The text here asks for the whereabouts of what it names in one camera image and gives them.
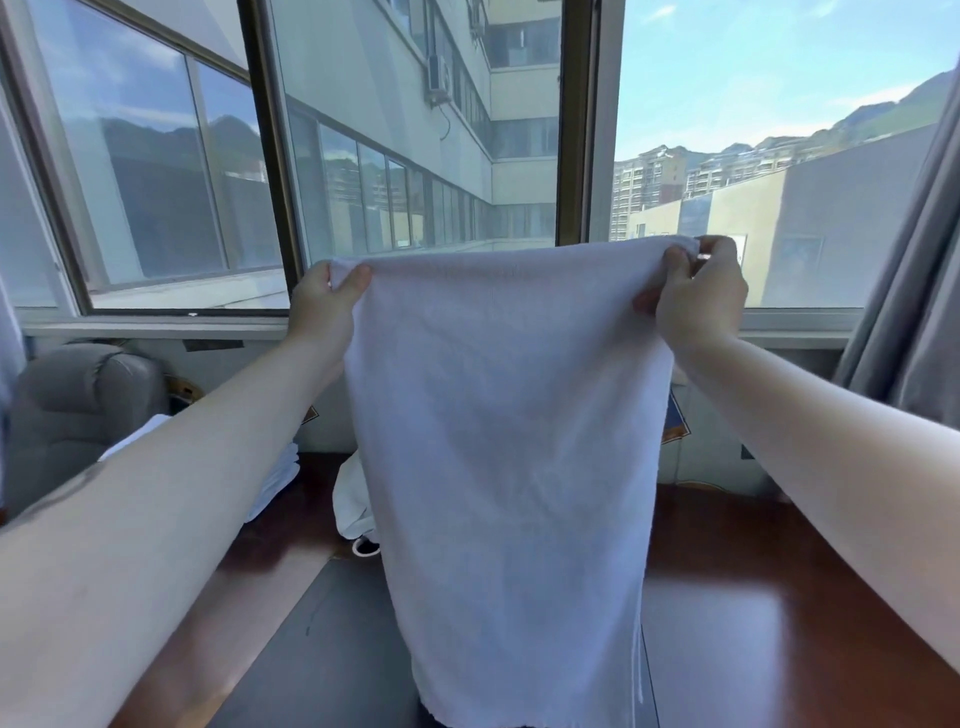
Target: person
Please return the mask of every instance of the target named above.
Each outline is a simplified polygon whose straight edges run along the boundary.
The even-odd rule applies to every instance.
[[[668,250],[665,285],[634,308],[840,555],[959,668],[960,432],[740,340],[735,244],[703,237],[701,254]],[[312,269],[279,346],[0,531],[0,725],[109,723],[340,374],[371,277],[360,266],[331,290],[328,266]]]

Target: gray desk mat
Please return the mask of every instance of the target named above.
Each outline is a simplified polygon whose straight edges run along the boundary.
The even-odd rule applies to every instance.
[[[658,728],[642,650],[636,728]],[[208,728],[437,728],[420,707],[379,559],[333,560]]]

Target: person's right arm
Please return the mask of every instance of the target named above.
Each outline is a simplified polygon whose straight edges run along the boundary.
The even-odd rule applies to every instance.
[[[690,380],[837,552],[960,670],[960,432],[842,389],[737,338],[729,238],[695,275],[667,252],[660,333]]]

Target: air conditioner unit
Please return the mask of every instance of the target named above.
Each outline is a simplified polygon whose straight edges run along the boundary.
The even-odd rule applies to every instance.
[[[472,0],[470,3],[470,34],[483,39],[487,33],[487,14],[483,9],[483,0]]]
[[[448,104],[453,100],[453,77],[446,59],[443,56],[430,56],[426,66],[427,100],[434,106]]]

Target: person's left hand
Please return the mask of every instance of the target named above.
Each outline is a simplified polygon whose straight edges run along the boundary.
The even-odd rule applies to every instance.
[[[339,374],[344,353],[353,338],[353,307],[370,285],[373,272],[369,265],[358,265],[340,286],[330,286],[330,263],[317,263],[294,289],[290,302],[287,340],[317,347],[317,353],[331,372]]]

